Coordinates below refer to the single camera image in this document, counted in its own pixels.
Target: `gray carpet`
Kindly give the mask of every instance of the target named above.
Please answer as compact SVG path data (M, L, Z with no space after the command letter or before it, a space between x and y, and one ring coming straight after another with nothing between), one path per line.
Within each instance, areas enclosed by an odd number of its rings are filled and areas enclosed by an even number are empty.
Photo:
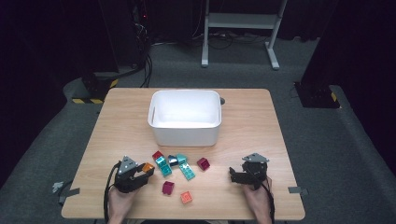
M226 44L211 41L216 48ZM341 88L331 86L340 109L301 106L293 82L301 79L316 44L277 40L278 71L272 70L262 42L211 48L207 68L200 65L199 47L153 46L149 86L268 89L297 184L309 192L303 197L305 219L288 223L396 223L395 176L376 152ZM143 75L140 71L122 77L118 87L139 87ZM64 87L68 99L79 82ZM101 107L69 100L45 127L1 189L0 223L93 223L91 219L62 218L58 197L51 191L53 183L73 179Z

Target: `black curtain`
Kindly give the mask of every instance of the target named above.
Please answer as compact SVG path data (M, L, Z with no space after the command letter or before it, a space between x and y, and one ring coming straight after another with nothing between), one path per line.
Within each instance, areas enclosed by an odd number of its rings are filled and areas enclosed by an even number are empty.
M352 13L345 62L334 84L346 94L364 130L396 174L396 1L340 0ZM334 18L345 23L342 18Z
M0 3L1 186L80 77L60 1Z
M396 1L339 0L301 84L339 85L375 148L396 174Z

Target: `red cube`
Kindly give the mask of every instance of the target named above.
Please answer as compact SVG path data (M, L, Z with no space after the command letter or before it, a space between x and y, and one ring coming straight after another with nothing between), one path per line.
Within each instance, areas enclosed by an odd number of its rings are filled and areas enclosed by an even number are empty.
M163 193L167 194L167 195L171 195L174 186L175 186L175 183L165 181L165 183L163 183Z
M207 170L207 168L210 166L209 161L205 158L198 160L197 164L203 171Z
M160 158L162 156L163 156L163 154L161 153L161 151L156 151L154 154L152 154L152 159L154 159L156 161L158 158Z
M190 202L192 202L192 197L191 197L189 191L186 191L186 192L180 194L180 198L181 198L181 201L182 201L183 203L190 203Z

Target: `wooden table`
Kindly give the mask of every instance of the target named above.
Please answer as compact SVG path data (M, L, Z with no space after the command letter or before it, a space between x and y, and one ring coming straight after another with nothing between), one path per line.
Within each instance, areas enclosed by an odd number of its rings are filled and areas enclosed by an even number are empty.
M270 160L267 174L273 179L276 219L304 218L300 195L288 190L296 187L296 181L269 91L214 89L226 101L218 142L213 147L160 147L148 124L151 96L158 90L109 92L71 187L80 188L80 193L67 198L63 217L103 217L103 195L113 165L124 155L155 165L151 156L160 150L166 158L177 153L187 156L196 177L188 181L177 166L163 177L157 168L139 191L128 218L254 219L241 186L232 183L229 175L229 167L242 172L242 158L253 152ZM210 163L206 171L196 164L202 157ZM175 183L171 195L162 193L166 180ZM187 190L192 202L183 204L180 194Z

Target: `human hand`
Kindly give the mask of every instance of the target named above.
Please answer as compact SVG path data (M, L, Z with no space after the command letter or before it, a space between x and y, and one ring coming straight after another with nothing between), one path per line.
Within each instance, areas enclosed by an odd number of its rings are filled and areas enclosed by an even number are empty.
M129 193L122 193L112 187L108 192L108 224L121 224L131 210L134 197L139 189Z
M267 176L267 179L262 183L271 192L272 179ZM254 190L253 186L251 185L243 185L242 188L247 198L247 204L256 217L257 222L259 224L271 224L270 198L267 194L267 191L262 186L260 186L257 190Z

